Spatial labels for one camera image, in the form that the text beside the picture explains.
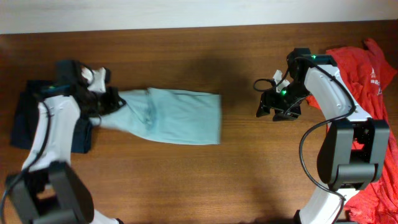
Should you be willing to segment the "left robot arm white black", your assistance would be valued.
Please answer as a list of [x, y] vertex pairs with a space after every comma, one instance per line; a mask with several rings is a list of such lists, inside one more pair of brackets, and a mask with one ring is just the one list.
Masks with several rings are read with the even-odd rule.
[[80, 107], [68, 86], [35, 94], [39, 122], [30, 153], [18, 174], [9, 175], [9, 199], [22, 223], [121, 223], [94, 208], [90, 191], [70, 166]]

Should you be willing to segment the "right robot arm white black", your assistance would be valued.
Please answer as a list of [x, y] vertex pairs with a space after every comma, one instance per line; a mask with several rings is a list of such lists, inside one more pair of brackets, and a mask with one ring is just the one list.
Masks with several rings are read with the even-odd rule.
[[[276, 72], [271, 88], [262, 90], [257, 117], [274, 111], [273, 121], [293, 121], [301, 114], [300, 104], [309, 96], [316, 99], [325, 119], [302, 136], [299, 159], [316, 189], [292, 223], [338, 223], [345, 204], [381, 178], [386, 157], [389, 125], [362, 109], [344, 84], [331, 55], [312, 54], [296, 48], [287, 56], [287, 71]], [[319, 180], [309, 173], [303, 159], [308, 135], [327, 126], [317, 157]]]

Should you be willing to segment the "light blue grey t-shirt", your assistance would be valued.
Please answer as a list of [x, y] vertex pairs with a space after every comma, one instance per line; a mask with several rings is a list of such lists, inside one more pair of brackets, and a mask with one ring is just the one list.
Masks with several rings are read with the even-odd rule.
[[126, 104], [91, 118], [95, 126], [171, 144], [217, 145], [221, 142], [221, 96], [187, 90], [148, 88], [119, 93]]

